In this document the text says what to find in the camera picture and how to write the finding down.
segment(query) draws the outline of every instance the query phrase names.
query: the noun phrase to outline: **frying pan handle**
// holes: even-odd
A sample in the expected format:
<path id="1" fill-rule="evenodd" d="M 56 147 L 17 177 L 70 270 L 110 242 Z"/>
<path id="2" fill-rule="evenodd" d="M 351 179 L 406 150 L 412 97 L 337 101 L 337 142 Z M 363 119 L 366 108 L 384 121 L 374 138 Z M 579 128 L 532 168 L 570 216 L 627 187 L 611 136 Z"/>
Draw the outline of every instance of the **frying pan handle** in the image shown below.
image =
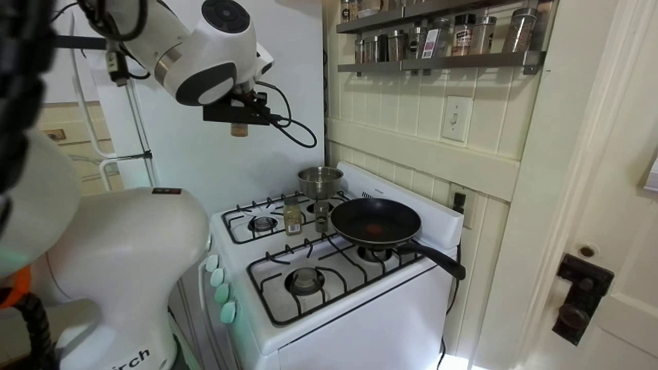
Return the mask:
<path id="1" fill-rule="evenodd" d="M 455 279 L 464 279 L 466 277 L 466 270 L 456 263 L 455 259 L 450 259 L 447 255 L 436 251 L 436 248 L 428 248 L 421 245 L 415 247 L 396 247 L 396 254 L 420 254 L 428 259 L 432 259 L 436 265 L 439 265 L 442 270 L 445 270 L 445 273 L 450 273 Z"/>

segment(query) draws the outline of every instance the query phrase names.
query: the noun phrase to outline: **gas stove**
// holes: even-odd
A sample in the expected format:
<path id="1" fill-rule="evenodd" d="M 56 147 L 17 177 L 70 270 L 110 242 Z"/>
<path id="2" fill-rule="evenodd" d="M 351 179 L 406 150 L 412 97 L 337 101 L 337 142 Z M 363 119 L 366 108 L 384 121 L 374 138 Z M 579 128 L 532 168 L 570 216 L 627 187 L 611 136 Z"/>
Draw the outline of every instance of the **gas stove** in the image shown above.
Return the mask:
<path id="1" fill-rule="evenodd" d="M 332 208 L 355 198 L 400 201 L 423 222 L 418 242 L 455 257 L 461 213 L 361 168 L 338 168 L 344 185 L 328 200 Z M 304 220 L 294 237 L 283 227 L 289 200 Z M 289 191 L 211 218 L 213 247 L 199 267 L 198 295 L 186 296 L 201 310 L 189 316 L 208 316 L 208 322 L 192 322 L 208 328 L 199 342 L 209 342 L 208 351 L 224 356 L 234 348 L 247 370 L 436 364 L 453 277 L 415 254 L 374 254 L 348 242 L 330 222 L 328 233 L 316 233 L 312 205 L 312 200 Z"/>

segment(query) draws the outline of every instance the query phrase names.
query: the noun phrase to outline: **black frying pan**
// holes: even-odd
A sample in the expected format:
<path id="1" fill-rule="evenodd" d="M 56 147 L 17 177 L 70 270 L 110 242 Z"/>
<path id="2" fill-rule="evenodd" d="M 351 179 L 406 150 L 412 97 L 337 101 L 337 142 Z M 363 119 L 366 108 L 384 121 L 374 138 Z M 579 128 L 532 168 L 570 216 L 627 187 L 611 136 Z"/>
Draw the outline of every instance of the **black frying pan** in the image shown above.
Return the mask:
<path id="1" fill-rule="evenodd" d="M 466 277 L 466 270 L 436 248 L 421 247 L 412 241 L 420 233 L 420 216 L 390 200 L 349 200 L 330 212 L 335 230 L 367 248 L 395 248 L 396 254 L 420 254 L 445 270 L 456 279 Z"/>

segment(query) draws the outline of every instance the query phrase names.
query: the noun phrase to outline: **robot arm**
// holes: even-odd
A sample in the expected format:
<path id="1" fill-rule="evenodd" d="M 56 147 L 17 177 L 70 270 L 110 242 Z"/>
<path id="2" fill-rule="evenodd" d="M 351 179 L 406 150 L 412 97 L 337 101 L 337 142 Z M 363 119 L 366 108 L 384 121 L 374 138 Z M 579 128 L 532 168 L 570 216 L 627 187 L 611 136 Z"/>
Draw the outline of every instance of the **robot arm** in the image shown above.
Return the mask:
<path id="1" fill-rule="evenodd" d="M 271 69 L 250 14 L 234 0 L 205 0 L 189 31 L 161 0 L 80 0 L 92 28 L 123 46 L 180 105 L 211 105 L 253 91 Z"/>

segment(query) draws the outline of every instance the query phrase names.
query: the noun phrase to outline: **white door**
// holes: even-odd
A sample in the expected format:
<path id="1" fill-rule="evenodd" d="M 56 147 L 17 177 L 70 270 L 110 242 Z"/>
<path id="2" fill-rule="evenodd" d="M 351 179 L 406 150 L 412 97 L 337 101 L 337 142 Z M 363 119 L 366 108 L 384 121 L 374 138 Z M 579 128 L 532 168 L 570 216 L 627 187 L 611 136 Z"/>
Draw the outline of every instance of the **white door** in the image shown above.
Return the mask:
<path id="1" fill-rule="evenodd" d="M 627 93 L 575 205 L 568 248 L 615 271 L 579 346 L 550 334 L 568 283 L 553 283 L 528 370 L 658 370 L 658 193 L 641 191 L 658 157 L 658 11 L 649 16 Z"/>

